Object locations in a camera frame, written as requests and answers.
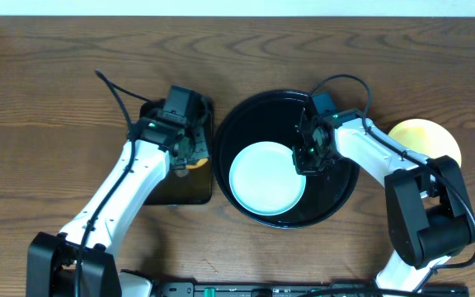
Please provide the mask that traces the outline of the orange green sponge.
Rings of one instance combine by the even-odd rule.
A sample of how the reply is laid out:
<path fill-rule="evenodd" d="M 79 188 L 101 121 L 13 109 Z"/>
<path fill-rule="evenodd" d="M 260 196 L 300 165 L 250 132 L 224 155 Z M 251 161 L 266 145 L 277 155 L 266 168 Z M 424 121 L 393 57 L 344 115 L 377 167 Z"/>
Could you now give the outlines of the orange green sponge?
<path fill-rule="evenodd" d="M 188 164 L 186 168 L 188 170 L 195 170 L 196 168 L 203 167 L 209 160 L 207 158 L 202 158 L 194 164 Z"/>

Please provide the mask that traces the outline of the light blue plate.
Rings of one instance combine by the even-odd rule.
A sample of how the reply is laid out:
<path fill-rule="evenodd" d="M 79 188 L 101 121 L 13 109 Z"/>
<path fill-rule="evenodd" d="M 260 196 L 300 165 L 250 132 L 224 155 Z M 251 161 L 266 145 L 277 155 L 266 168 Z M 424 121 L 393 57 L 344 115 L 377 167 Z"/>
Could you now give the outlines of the light blue plate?
<path fill-rule="evenodd" d="M 228 181 L 238 204 L 263 216 L 294 208 L 306 187 L 306 177 L 296 172 L 291 149 L 270 141 L 242 149 L 231 164 Z"/>

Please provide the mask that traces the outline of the yellow plate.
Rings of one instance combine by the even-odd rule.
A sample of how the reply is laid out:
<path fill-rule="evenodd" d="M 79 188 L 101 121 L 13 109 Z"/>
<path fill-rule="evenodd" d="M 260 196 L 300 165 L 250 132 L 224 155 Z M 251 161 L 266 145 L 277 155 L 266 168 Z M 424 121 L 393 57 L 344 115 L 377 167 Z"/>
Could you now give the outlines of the yellow plate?
<path fill-rule="evenodd" d="M 425 119 L 404 120 L 395 125 L 389 137 L 403 146 L 430 158 L 445 155 L 462 166 L 462 154 L 454 136 L 443 126 Z"/>

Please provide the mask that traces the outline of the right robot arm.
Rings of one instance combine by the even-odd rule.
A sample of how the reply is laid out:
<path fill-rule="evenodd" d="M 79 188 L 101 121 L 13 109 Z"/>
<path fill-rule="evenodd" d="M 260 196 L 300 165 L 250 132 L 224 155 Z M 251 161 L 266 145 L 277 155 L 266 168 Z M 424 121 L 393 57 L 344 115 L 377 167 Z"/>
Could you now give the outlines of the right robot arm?
<path fill-rule="evenodd" d="M 394 251 L 375 279 L 381 295 L 420 293 L 437 271 L 475 262 L 475 216 L 451 157 L 411 151 L 356 109 L 320 114 L 306 107 L 297 131 L 297 173 L 319 175 L 349 159 L 383 186 Z"/>

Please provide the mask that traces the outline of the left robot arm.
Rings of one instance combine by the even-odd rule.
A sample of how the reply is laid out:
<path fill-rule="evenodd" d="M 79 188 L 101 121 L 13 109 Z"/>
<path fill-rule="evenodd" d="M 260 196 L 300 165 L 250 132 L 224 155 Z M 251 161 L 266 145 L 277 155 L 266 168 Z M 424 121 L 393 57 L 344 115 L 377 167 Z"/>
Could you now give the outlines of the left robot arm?
<path fill-rule="evenodd" d="M 149 296 L 152 281 L 118 272 L 115 257 L 154 188 L 172 170 L 172 147 L 185 140 L 194 162 L 207 158 L 213 120 L 192 128 L 142 117 L 96 194 L 57 235 L 38 233 L 27 254 L 28 296 Z"/>

